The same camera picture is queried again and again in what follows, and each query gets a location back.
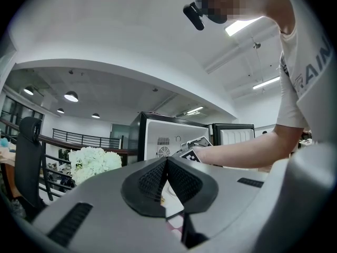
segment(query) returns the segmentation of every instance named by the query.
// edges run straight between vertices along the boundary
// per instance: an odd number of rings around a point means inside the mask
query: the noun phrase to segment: black office chair
[[[19,125],[16,142],[15,185],[22,195],[18,200],[31,221],[46,206],[38,194],[39,172],[41,168],[41,144],[38,136],[41,120],[24,118]]]

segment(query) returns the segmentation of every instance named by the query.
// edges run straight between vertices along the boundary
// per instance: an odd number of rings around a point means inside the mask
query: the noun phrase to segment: white flowers
[[[72,163],[71,173],[76,184],[80,184],[96,174],[122,166],[122,160],[118,154],[92,147],[71,151],[69,161]]]

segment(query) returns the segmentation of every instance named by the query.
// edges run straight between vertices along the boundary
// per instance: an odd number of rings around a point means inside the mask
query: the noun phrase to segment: black railing
[[[57,186],[59,188],[66,189],[66,190],[71,190],[72,188],[68,187],[68,186],[65,186],[63,184],[55,183],[55,182],[49,180],[48,179],[48,172],[51,172],[51,173],[57,174],[58,176],[69,178],[69,179],[71,179],[72,177],[70,175],[67,175],[67,174],[64,174],[64,173],[61,173],[61,172],[58,172],[58,171],[54,171],[54,170],[51,170],[50,168],[48,168],[46,158],[53,159],[53,160],[56,160],[58,162],[62,162],[63,164],[69,164],[69,165],[71,164],[71,162],[67,161],[67,160],[55,158],[55,157],[52,157],[51,155],[46,154],[46,143],[42,142],[42,155],[41,155],[42,165],[41,165],[41,167],[42,167],[42,172],[43,172],[44,185],[45,185],[46,188],[43,188],[43,187],[40,187],[40,186],[38,188],[47,192],[49,200],[53,201],[54,200],[53,196],[61,197],[61,195],[52,192],[51,191],[51,185]]]
[[[53,129],[53,139],[101,148],[121,149],[123,147],[123,137],[121,139],[101,138],[67,132],[59,129]]]

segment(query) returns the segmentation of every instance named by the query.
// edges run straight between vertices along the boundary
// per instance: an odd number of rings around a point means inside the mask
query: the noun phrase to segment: chair backrest
[[[22,197],[37,209],[42,205],[38,194],[41,168],[41,144],[38,141],[40,128],[40,119],[26,117],[21,121],[16,142],[14,177]]]

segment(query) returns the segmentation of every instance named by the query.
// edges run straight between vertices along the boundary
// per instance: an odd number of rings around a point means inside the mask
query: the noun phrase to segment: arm
[[[231,145],[196,148],[203,163],[235,168],[261,168],[287,158],[303,128],[276,125],[275,129],[256,139]]]

